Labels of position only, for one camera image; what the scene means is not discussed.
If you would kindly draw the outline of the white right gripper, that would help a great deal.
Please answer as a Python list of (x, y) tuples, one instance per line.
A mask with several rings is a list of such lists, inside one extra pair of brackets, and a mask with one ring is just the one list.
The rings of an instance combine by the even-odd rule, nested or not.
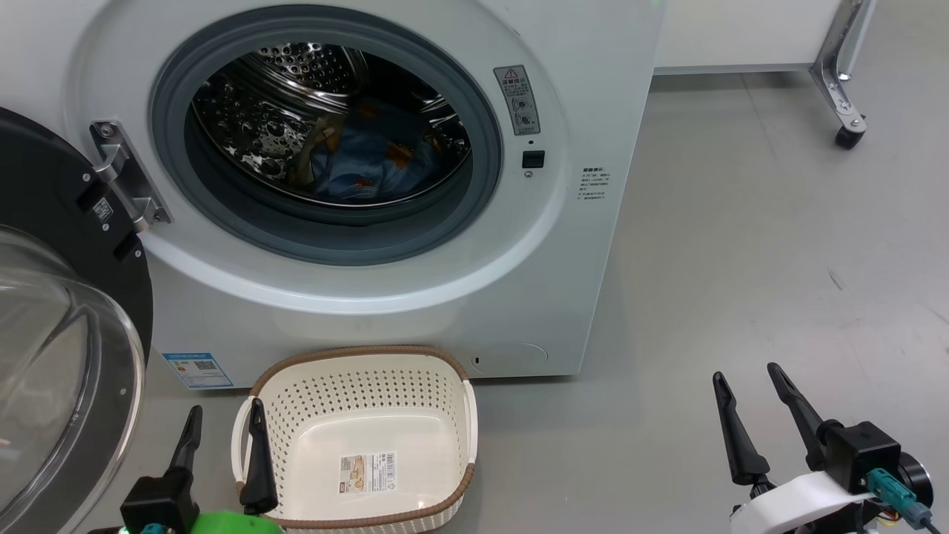
[[(800, 475), (742, 504), (731, 516), (732, 533), (794, 531), (848, 504), (872, 498), (868, 492), (848, 492), (821, 471), (826, 458), (817, 433), (823, 419), (778, 363), (770, 362), (768, 373), (779, 400), (792, 413), (806, 450), (804, 460), (811, 471), (817, 472)], [(714, 392), (732, 482), (739, 486), (771, 487), (770, 465), (753, 446), (738, 415), (738, 401), (722, 372), (714, 373)]]

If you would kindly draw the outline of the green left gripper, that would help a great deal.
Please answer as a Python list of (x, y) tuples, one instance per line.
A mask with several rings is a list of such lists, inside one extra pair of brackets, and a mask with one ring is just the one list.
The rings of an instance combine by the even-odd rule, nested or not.
[[(279, 493), (274, 475), (270, 436), (265, 422), (263, 402), (251, 399), (248, 410), (248, 435), (251, 437), (248, 475), (240, 490), (239, 501), (245, 514), (267, 514), (279, 506)], [(175, 452), (169, 464), (170, 475), (191, 473), (194, 454), (202, 437), (202, 406), (193, 406), (188, 413)], [(271, 519), (245, 515), (230, 510), (203, 512), (197, 517), (192, 534), (284, 534)]]

